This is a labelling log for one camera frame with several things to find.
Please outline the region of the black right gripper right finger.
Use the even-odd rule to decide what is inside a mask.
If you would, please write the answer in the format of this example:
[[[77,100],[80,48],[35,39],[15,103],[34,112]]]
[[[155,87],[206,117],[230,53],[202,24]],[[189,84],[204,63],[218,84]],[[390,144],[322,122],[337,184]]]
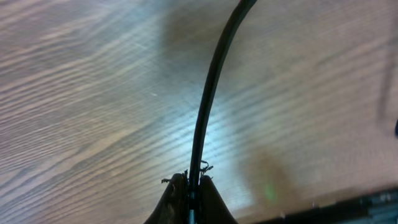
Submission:
[[[200,179],[199,196],[200,224],[237,224],[208,175]]]

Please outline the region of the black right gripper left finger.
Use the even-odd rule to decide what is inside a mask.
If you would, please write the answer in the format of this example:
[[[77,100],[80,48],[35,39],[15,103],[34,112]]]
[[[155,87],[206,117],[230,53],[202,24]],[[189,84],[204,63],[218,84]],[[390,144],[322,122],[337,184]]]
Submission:
[[[162,179],[167,186],[154,211],[144,224],[187,224],[188,223],[188,179],[186,173],[174,174]]]

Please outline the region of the black USB-A cable white plug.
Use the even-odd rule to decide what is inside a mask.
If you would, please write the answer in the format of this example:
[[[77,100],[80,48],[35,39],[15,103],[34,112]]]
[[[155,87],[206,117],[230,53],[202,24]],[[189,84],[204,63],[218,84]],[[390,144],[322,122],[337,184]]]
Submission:
[[[256,0],[239,1],[238,5],[231,13],[216,45],[216,49],[208,69],[208,74],[201,97],[200,108],[198,110],[195,132],[193,135],[192,156],[189,172],[189,190],[191,191],[196,190],[199,185],[200,164],[207,124],[224,61],[240,24],[255,3]]]

